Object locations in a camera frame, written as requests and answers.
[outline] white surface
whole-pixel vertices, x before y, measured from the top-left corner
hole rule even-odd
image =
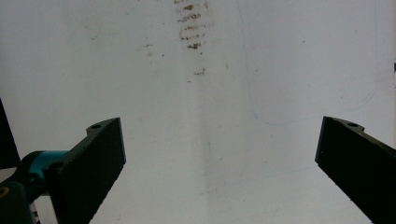
[[[2,1],[0,95],[22,157],[121,117],[128,162],[92,223],[370,223],[314,158],[323,115],[392,144],[392,10]]]

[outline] black object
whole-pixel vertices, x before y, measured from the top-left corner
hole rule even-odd
[[[36,167],[49,153],[37,151],[23,158],[14,175],[0,184],[0,224],[33,223],[27,221],[33,220],[28,205],[46,191],[59,224],[91,221],[126,160],[120,119],[96,123],[87,133],[40,171]]]
[[[315,161],[373,223],[396,223],[396,150],[358,124],[324,117]]]
[[[21,159],[0,99],[0,170],[17,167]]]

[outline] screw hole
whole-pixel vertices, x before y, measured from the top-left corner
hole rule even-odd
[[[9,188],[6,187],[0,188],[0,199],[8,195],[8,193],[9,193]]]
[[[348,123],[347,125],[354,128],[359,127],[359,125],[357,125],[356,123]]]
[[[92,126],[93,129],[98,129],[100,127],[102,127],[100,124],[95,124],[95,125]]]
[[[51,165],[49,166],[49,168],[50,168],[51,170],[57,170],[57,169],[59,169],[59,168],[61,168],[61,167],[63,167],[63,166],[64,166],[64,163],[63,163],[63,162],[57,161],[57,162],[51,164]]]

